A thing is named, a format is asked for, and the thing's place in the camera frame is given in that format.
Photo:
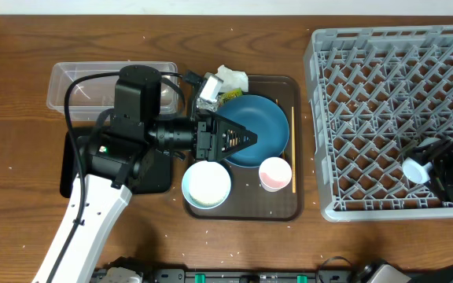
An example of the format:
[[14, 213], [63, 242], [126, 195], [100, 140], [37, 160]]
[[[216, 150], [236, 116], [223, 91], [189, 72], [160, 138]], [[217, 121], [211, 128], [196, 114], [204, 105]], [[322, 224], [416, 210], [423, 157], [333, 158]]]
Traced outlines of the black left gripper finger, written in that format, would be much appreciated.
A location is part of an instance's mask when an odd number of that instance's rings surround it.
[[228, 131], [232, 130], [234, 133], [240, 134], [241, 137], [257, 138], [257, 134], [248, 130], [245, 126], [236, 123], [224, 116], [215, 112], [210, 112], [212, 117], [212, 134], [217, 138], [221, 138], [223, 134], [228, 135]]
[[257, 143], [257, 137], [220, 138], [216, 143], [215, 160], [224, 160], [233, 154]]

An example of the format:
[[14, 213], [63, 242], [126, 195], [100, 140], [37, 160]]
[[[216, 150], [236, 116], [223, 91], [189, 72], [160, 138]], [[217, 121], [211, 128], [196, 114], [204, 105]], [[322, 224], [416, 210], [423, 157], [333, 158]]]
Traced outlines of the dark blue plate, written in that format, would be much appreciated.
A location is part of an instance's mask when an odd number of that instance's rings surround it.
[[257, 95], [242, 95], [228, 101], [217, 112], [257, 135], [257, 142], [227, 157], [239, 167], [258, 167], [270, 157], [279, 156], [289, 140], [289, 122], [272, 100]]

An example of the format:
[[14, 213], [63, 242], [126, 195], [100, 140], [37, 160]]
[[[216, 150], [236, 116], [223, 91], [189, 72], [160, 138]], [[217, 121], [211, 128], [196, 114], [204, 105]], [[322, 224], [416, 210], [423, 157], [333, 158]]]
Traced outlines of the pink plastic cup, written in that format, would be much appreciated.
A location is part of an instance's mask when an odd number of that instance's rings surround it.
[[260, 184], [268, 192], [277, 192], [285, 188], [292, 177], [292, 168], [280, 157], [265, 159], [259, 167]]

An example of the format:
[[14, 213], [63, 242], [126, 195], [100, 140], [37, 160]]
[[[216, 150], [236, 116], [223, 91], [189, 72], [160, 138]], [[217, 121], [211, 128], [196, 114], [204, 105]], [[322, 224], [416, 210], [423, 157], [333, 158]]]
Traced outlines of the light blue plastic cup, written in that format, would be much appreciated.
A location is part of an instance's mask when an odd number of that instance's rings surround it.
[[404, 154], [402, 171], [410, 182], [424, 184], [430, 180], [429, 172], [433, 165], [430, 161], [423, 161], [421, 155], [430, 145], [439, 141], [439, 138], [427, 138]]

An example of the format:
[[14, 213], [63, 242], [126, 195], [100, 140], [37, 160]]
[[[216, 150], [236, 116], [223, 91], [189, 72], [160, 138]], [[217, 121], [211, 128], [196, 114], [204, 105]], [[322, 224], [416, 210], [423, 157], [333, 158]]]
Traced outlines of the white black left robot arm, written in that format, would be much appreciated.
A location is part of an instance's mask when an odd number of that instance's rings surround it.
[[192, 109], [187, 117], [160, 118], [161, 87], [177, 94], [170, 72], [145, 65], [128, 65], [117, 72], [114, 106], [98, 115], [87, 136], [72, 126], [73, 90], [101, 74], [71, 83], [64, 95], [64, 116], [74, 156], [67, 210], [35, 275], [36, 282], [88, 282], [107, 237], [142, 185], [156, 153], [196, 160], [220, 161], [257, 142], [255, 133], [207, 109]]

